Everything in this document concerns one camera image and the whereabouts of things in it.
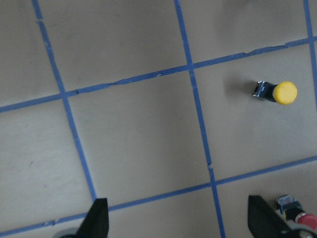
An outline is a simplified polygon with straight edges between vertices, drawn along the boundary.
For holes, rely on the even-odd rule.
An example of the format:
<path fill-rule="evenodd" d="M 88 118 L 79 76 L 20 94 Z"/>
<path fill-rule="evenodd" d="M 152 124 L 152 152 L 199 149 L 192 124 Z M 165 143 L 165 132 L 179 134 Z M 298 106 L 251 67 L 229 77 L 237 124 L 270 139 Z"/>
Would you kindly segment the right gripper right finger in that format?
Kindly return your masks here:
<path fill-rule="evenodd" d="M 255 238 L 315 238 L 317 230 L 286 221 L 261 196 L 248 197 L 248 228 Z"/>

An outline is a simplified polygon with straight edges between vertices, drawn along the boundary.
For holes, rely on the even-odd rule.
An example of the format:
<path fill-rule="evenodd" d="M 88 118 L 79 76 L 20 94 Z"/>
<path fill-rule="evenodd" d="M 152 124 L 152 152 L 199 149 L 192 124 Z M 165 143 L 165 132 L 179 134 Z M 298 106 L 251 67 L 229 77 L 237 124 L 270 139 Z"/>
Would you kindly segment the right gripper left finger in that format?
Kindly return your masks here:
<path fill-rule="evenodd" d="M 64 230 L 55 238 L 106 238 L 109 233 L 108 202 L 97 198 L 77 230 Z"/>

